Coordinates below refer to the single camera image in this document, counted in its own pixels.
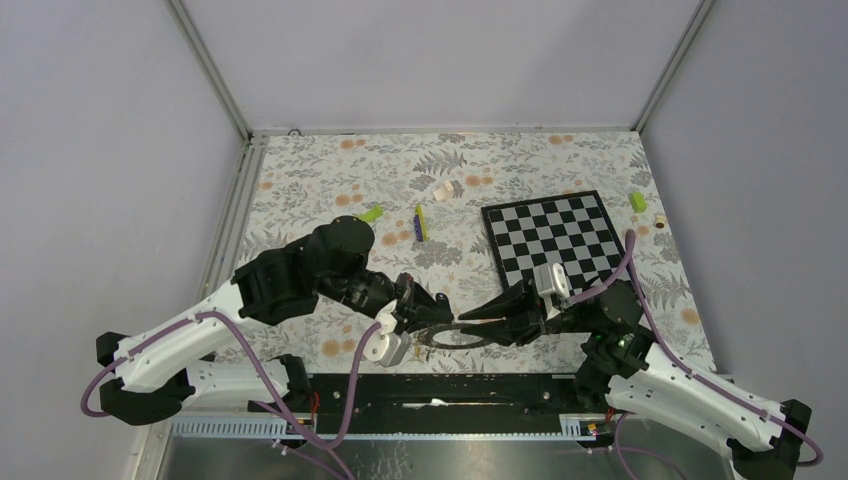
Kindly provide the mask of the large silver keyring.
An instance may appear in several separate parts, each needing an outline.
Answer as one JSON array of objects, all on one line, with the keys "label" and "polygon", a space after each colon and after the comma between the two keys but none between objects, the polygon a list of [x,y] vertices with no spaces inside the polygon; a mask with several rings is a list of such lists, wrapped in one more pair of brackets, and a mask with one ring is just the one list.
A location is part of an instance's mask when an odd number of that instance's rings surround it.
[{"label": "large silver keyring", "polygon": [[411,355],[418,362],[435,362],[480,350],[491,340],[462,332],[460,324],[444,324],[424,328],[413,335]]}]

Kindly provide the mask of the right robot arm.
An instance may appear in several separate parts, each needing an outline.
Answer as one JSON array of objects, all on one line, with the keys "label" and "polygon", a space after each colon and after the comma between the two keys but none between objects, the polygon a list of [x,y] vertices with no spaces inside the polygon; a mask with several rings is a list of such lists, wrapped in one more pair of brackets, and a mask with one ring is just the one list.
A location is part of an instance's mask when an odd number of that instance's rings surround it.
[{"label": "right robot arm", "polygon": [[584,333],[585,360],[572,380],[583,410],[612,408],[676,430],[731,460],[745,479],[791,479],[801,466],[810,408],[753,395],[698,366],[687,366],[642,325],[645,312],[629,283],[616,280],[580,300],[524,280],[460,314],[462,333],[502,346],[543,335]]}]

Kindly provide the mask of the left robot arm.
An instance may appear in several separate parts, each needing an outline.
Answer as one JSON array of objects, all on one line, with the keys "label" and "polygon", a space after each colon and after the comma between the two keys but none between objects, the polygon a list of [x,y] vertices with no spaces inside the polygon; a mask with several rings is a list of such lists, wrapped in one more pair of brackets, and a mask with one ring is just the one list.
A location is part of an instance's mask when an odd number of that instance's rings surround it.
[{"label": "left robot arm", "polygon": [[215,291],[162,325],[135,336],[107,332],[96,341],[102,370],[86,388],[99,417],[139,426],[183,408],[242,407],[276,401],[296,411],[314,400],[301,359],[283,355],[255,366],[214,362],[212,354],[248,332],[313,313],[329,299],[375,321],[362,357],[399,363],[412,332],[444,325],[447,297],[411,275],[396,279],[367,267],[375,235],[364,221],[341,216],[239,267]]}]

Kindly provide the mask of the black white chessboard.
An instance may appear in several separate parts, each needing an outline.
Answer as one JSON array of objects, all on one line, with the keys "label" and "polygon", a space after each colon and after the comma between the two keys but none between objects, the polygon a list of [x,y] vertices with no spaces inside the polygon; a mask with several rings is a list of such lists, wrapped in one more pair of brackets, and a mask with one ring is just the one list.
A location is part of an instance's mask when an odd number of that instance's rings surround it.
[{"label": "black white chessboard", "polygon": [[558,263],[576,295],[609,278],[625,254],[596,191],[489,205],[481,214],[504,289]]}]

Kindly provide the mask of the green curved block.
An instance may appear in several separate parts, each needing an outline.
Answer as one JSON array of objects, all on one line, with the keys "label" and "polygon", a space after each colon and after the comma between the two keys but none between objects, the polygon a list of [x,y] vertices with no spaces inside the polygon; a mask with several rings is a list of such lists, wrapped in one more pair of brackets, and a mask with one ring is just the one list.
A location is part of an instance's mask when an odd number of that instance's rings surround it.
[{"label": "green curved block", "polygon": [[379,204],[374,205],[366,212],[357,216],[357,218],[366,223],[373,223],[377,219],[379,219],[384,214],[382,206]]}]

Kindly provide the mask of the floral table mat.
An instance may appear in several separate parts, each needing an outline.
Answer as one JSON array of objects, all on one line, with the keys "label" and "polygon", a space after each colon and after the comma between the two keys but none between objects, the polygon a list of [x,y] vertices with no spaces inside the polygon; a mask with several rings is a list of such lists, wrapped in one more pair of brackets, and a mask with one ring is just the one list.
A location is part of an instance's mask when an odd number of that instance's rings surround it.
[{"label": "floral table mat", "polygon": [[[637,235],[639,280],[662,337],[687,363],[715,365],[671,228],[654,225],[665,209],[634,132],[276,136],[260,152],[240,263],[379,204],[369,267],[408,272],[462,313],[502,290],[482,207],[596,191],[616,231]],[[437,202],[445,181],[457,195]],[[646,212],[633,212],[634,191]],[[426,242],[415,237],[417,204]]]}]

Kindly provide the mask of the cream toy block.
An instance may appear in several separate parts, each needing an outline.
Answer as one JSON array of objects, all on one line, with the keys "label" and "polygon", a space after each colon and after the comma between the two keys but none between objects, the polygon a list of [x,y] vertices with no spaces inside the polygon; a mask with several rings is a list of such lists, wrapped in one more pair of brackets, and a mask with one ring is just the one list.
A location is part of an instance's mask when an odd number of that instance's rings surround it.
[{"label": "cream toy block", "polygon": [[455,198],[456,195],[456,187],[451,181],[445,181],[441,186],[433,191],[433,196],[437,202],[446,202]]}]

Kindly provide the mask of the small green block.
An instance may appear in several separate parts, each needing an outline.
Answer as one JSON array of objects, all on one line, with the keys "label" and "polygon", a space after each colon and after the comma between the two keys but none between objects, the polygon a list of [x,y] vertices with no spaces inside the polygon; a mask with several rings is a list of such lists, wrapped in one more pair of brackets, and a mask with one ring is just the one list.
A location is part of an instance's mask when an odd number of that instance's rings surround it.
[{"label": "small green block", "polygon": [[634,213],[641,214],[647,211],[647,201],[641,192],[631,192],[628,198]]}]

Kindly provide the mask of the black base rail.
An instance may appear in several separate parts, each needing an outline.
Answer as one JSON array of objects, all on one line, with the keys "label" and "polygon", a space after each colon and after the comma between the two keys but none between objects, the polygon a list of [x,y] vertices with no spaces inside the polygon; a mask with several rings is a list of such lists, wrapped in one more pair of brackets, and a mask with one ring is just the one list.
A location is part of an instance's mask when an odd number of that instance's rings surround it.
[{"label": "black base rail", "polygon": [[600,421],[608,407],[578,400],[569,375],[311,374],[282,398],[321,435],[335,435],[353,401],[348,435],[559,434],[565,418]]}]

